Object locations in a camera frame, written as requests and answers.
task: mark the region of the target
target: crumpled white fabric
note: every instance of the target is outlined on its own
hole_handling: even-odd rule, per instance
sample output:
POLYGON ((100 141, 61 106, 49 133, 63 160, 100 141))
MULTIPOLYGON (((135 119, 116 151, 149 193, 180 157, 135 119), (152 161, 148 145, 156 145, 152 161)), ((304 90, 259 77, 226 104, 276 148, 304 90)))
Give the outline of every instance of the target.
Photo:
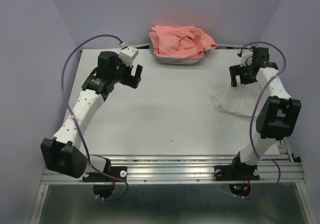
MULTIPOLYGON (((215 90, 211 97, 216 109, 220 112, 251 116, 260 92, 261 87, 257 82, 240 84, 238 87, 226 85, 222 90, 215 90)), ((261 100, 255 116, 259 114, 265 101, 264 98, 261 100)))

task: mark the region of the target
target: gray wall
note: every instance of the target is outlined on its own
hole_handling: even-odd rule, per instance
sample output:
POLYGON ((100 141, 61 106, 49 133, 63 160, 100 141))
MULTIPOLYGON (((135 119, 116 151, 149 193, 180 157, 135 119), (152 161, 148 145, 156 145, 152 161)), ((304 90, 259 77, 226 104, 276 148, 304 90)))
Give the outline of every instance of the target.
MULTIPOLYGON (((149 40, 155 25, 197 25, 217 43, 259 39, 281 0, 53 0, 76 43, 100 33, 127 43, 149 40)), ((113 47, 101 38, 87 47, 113 47)))
POLYGON ((0 223, 25 224, 44 168, 40 143, 66 110, 60 73, 75 43, 52 0, 0 0, 0 15, 0 223))
MULTIPOLYGON (((319 0, 283 0, 262 40, 278 45, 287 57, 281 79, 302 110, 289 138, 294 154, 300 155, 313 209, 320 222, 320 9, 319 0)), ((272 59, 282 64, 276 52, 272 59)))

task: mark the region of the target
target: cable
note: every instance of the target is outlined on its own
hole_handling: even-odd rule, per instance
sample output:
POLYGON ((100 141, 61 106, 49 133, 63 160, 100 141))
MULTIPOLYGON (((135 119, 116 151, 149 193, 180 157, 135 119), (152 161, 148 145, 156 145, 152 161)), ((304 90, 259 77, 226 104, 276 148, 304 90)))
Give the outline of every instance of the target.
POLYGON ((74 55, 74 53, 75 53, 79 48, 81 48, 84 44, 88 43, 89 41, 91 41, 91 40, 93 40, 93 39, 99 38, 99 37, 112 37, 112 38, 117 39, 117 40, 120 42, 120 44, 123 43, 123 41, 122 41, 119 37, 117 37, 117 36, 115 36, 115 35, 111 35, 111 34, 100 34, 100 35, 96 35, 96 36, 94 36, 94 37, 91 37, 91 38, 87 39, 86 41, 82 42, 81 44, 79 44, 79 45, 70 53, 70 55, 69 55, 68 58, 66 59, 65 64, 64 64, 64 66, 63 66, 62 73, 61 73, 61 93, 62 93, 63 100, 64 100, 64 102, 65 102, 65 104, 66 104, 66 107, 67 107, 68 111, 70 112, 70 114, 71 114, 71 116, 72 116, 72 119, 73 119, 73 121, 74 121, 76 130, 77 130, 77 132, 78 132, 78 134, 79 134, 79 136, 80 136, 80 139, 81 139, 81 141, 82 141, 82 144, 83 144, 83 146, 84 146, 84 149, 85 149, 85 152, 86 152, 86 156, 87 156, 87 160, 88 160, 89 165, 90 165, 90 166, 92 167, 92 169, 94 169, 97 173, 99 173, 99 174, 101 174, 101 175, 103 175, 103 176, 105 176, 105 177, 107 177, 107 178, 109 178, 109 179, 111 179, 111 180, 114 180, 114 181, 117 181, 117 182, 122 182, 122 183, 124 183, 124 184, 126 185, 126 190, 125 190, 120 196, 118 196, 118 197, 110 198, 110 199, 109 199, 109 198, 108 198, 108 199, 103 199, 103 198, 100 198, 100 197, 96 196, 96 198, 100 198, 102 201, 113 201, 113 200, 117 200, 117 199, 123 197, 123 196, 127 193, 128 189, 129 189, 129 184, 128 184, 126 181, 124 181, 124 180, 122 180, 122 179, 120 179, 120 178, 113 177, 113 176, 111 176, 111 175, 108 175, 108 174, 100 171, 99 169, 97 169, 97 168, 92 164, 91 159, 90 159, 90 153, 89 153, 89 150, 88 150, 88 146, 87 146, 87 144, 86 144, 85 138, 84 138, 84 136, 83 136, 83 134, 82 134, 82 131, 81 131, 81 129, 80 129, 80 126, 79 126, 79 123, 78 123, 78 121, 77 121, 77 118, 75 117, 75 114, 74 114, 73 110, 71 109, 71 107, 70 107, 70 105, 69 105, 68 98, 66 97, 65 89, 64 89, 65 70, 66 70, 67 64, 68 64, 68 62, 70 61, 71 57, 72 57, 72 56, 74 55))
POLYGON ((257 158, 259 158, 261 161, 271 161, 273 162, 277 169, 278 169, 278 172, 279 172, 279 175, 278 175, 278 179, 275 183, 275 186, 269 191, 269 192, 266 192, 262 195, 259 195, 259 196, 255 196, 255 197, 241 197, 242 199, 258 199, 258 198, 263 198, 263 197, 266 197, 268 196, 269 194, 273 193, 277 187, 279 186, 279 182, 280 182, 280 179, 281 179, 281 170, 280 170, 280 166, 279 164, 273 160, 273 159, 269 159, 269 158, 261 158, 261 156, 259 155, 258 151, 256 150, 255 148, 255 145, 254 145, 254 141, 253 141, 253 137, 252 137, 252 127, 253 127, 253 123, 254 123, 254 118, 255 118, 255 115, 256 115, 256 112, 257 112, 257 109, 258 109, 258 106, 259 106, 259 103, 262 99, 262 96, 263 96, 263 93, 265 92, 265 90, 267 89, 267 87, 269 86, 269 84, 275 79, 277 78, 280 74, 283 73, 283 71, 286 69, 286 66, 287 66, 287 60, 286 60, 286 57, 284 56, 284 53, 278 48, 276 47, 275 45, 271 44, 271 43, 268 43, 268 42, 264 42, 264 41, 256 41, 256 42, 251 42, 251 43, 247 43, 246 45, 244 45, 242 48, 241 48, 241 52, 240 54, 242 54, 243 52, 243 49, 249 45, 252 45, 252 44, 258 44, 258 43, 262 43, 262 44, 266 44, 266 45, 269 45, 271 47, 273 47, 274 49, 276 49, 282 56, 283 58, 283 68, 282 70, 280 70, 278 73, 276 73, 266 84, 265 86, 262 88, 262 91, 257 99, 257 102, 255 103, 255 106, 254 106, 254 109, 253 109, 253 112, 252 112, 252 116, 251 116, 251 120, 250 120, 250 126, 249 126, 249 136, 250 136, 250 142, 251 142, 251 146, 252 146, 252 149, 254 151, 254 154, 256 155, 257 158))

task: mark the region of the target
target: coral towel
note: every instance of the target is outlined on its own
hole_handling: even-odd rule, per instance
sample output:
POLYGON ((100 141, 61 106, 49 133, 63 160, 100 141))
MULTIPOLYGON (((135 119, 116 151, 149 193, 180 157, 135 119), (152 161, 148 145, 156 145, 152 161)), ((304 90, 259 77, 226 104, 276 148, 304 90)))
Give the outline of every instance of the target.
POLYGON ((195 26, 155 26, 149 36, 154 54, 161 57, 202 58, 204 50, 217 48, 214 39, 195 26))

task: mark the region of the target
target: purple cable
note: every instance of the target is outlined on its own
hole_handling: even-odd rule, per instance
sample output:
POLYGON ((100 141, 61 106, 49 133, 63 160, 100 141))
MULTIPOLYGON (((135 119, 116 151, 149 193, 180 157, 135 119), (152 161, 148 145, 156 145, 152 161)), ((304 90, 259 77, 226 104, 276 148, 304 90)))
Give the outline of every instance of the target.
POLYGON ((81 132, 79 123, 78 123, 78 121, 77 121, 77 118, 75 117, 75 114, 74 114, 74 112, 72 111, 72 109, 71 109, 71 107, 70 107, 70 105, 69 105, 68 98, 66 97, 65 89, 64 89, 64 87, 63 87, 63 86, 64 86, 65 70, 66 70, 67 64, 68 64, 68 62, 70 61, 71 57, 74 55, 74 53, 75 53, 81 46, 83 46, 84 44, 88 43, 89 41, 91 41, 91 40, 93 40, 93 39, 96 39, 96 38, 99 38, 99 37, 112 37, 112 38, 115 38, 115 39, 119 40, 120 43, 123 43, 123 41, 122 41, 119 37, 117 37, 117 36, 115 36, 115 35, 111 35, 111 34, 100 34, 100 35, 96 35, 96 36, 94 36, 94 37, 91 37, 91 38, 87 39, 86 41, 82 42, 81 44, 79 44, 79 45, 70 53, 70 55, 69 55, 68 58, 66 59, 65 64, 64 64, 64 66, 63 66, 62 73, 61 73, 61 93, 62 93, 63 100, 65 101, 65 104, 66 104, 66 107, 67 107, 68 111, 69 111, 70 114, 73 116, 73 121, 74 121, 76 130, 77 130, 77 132, 78 132, 78 134, 79 134, 79 136, 80 136, 80 139, 81 139, 81 141, 82 141, 82 143, 83 143, 83 146, 84 146, 84 149, 85 149, 85 152, 86 152, 86 156, 87 156, 87 160, 88 160, 89 165, 90 165, 90 166, 92 167, 92 169, 94 169, 97 173, 100 173, 101 175, 103 175, 103 176, 105 176, 105 177, 107 177, 107 178, 109 178, 109 179, 112 179, 112 180, 114 180, 114 181, 122 182, 122 183, 124 183, 124 184, 126 185, 126 190, 125 190, 120 196, 115 197, 115 198, 110 198, 110 199, 100 198, 100 199, 103 200, 103 201, 113 201, 113 200, 116 200, 116 199, 119 199, 119 198, 123 197, 123 196, 127 193, 128 189, 129 189, 129 184, 128 184, 126 181, 124 181, 124 180, 122 180, 122 179, 120 179, 120 178, 113 177, 113 176, 111 176, 111 175, 108 175, 108 174, 100 171, 99 169, 97 169, 97 168, 91 163, 90 153, 89 153, 89 150, 88 150, 88 146, 87 146, 86 141, 85 141, 85 138, 84 138, 84 136, 83 136, 83 134, 82 134, 82 132, 81 132))
POLYGON ((241 197, 243 199, 258 199, 258 198, 263 198, 263 197, 266 197, 267 195, 271 194, 272 192, 274 192, 278 185, 279 185, 279 182, 280 182, 280 178, 281 178, 281 170, 280 170, 280 166, 279 164, 273 160, 273 159, 270 159, 270 158, 261 158, 261 156, 259 155, 258 151, 256 150, 255 148, 255 145, 254 145, 254 141, 253 141, 253 137, 252 137, 252 127, 253 127, 253 123, 254 123, 254 118, 255 118, 255 115, 256 115, 256 112, 257 112, 257 109, 258 109, 258 106, 259 106, 259 103, 261 101, 261 98, 263 96, 263 93, 265 92, 265 90, 267 89, 267 87, 269 86, 269 84, 275 79, 277 78, 281 73, 283 73, 283 71, 286 69, 286 66, 287 66, 287 60, 286 60, 286 57, 284 56, 284 53, 276 46, 274 46, 273 44, 271 43, 268 43, 268 42, 263 42, 263 41, 257 41, 257 42, 251 42, 251 43, 247 43, 246 45, 244 45, 241 50, 243 50, 245 47, 251 45, 251 44, 255 44, 255 43, 262 43, 262 44, 266 44, 266 45, 269 45, 273 48, 275 48, 282 56, 283 58, 283 68, 282 70, 280 70, 278 73, 276 73, 266 84, 265 86, 263 87, 258 99, 257 99, 257 102, 255 103, 255 106, 254 106, 254 109, 253 109, 253 113, 252 113, 252 116, 251 116, 251 120, 250 120, 250 127, 249 127, 249 136, 250 136, 250 142, 251 142, 251 145, 252 145, 252 149, 256 155, 257 158, 261 159, 262 161, 271 161, 273 162, 276 167, 278 168, 278 172, 279 172, 279 175, 278 175, 278 179, 276 181, 276 184, 275 186, 267 193, 264 193, 262 195, 259 195, 259 196, 255 196, 255 197, 241 197))

